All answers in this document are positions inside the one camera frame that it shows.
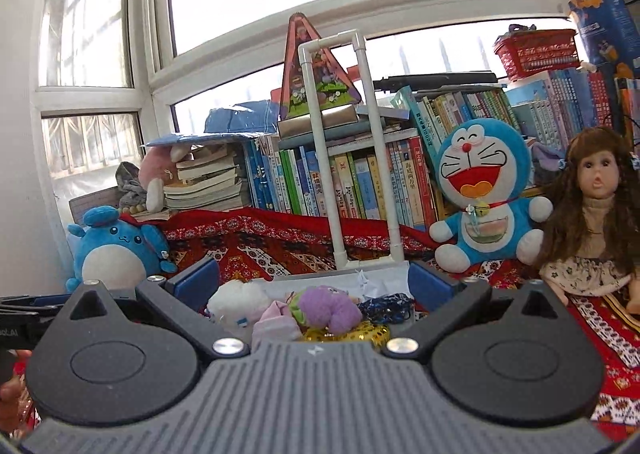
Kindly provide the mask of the person's hand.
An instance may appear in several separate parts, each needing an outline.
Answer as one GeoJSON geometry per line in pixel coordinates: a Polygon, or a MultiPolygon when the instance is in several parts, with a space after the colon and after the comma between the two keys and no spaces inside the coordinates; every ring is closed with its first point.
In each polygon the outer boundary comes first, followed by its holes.
{"type": "Polygon", "coordinates": [[[30,350],[1,350],[1,432],[13,434],[25,429],[32,414],[24,378],[30,350]]]}

